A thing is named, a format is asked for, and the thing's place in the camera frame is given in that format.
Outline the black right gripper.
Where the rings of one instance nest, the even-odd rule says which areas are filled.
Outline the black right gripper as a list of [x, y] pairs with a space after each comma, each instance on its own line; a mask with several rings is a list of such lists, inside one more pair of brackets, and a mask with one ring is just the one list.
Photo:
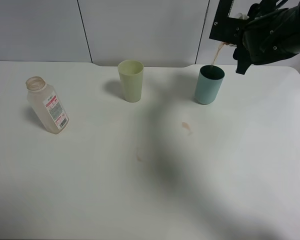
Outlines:
[[300, 54], [300, 4], [278, 10], [276, 6], [277, 0], [262, 0], [249, 8], [247, 16], [254, 20], [244, 27], [244, 46], [233, 53], [237, 74], [244, 75], [252, 64], [271, 64]]

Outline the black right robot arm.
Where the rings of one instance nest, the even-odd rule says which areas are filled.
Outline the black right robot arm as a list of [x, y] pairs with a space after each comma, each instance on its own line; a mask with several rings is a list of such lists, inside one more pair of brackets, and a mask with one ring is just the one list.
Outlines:
[[251, 65], [267, 65], [300, 54], [300, 1], [292, 8], [284, 8], [284, 4], [284, 0], [263, 0], [250, 8], [233, 53], [236, 73], [243, 75]]

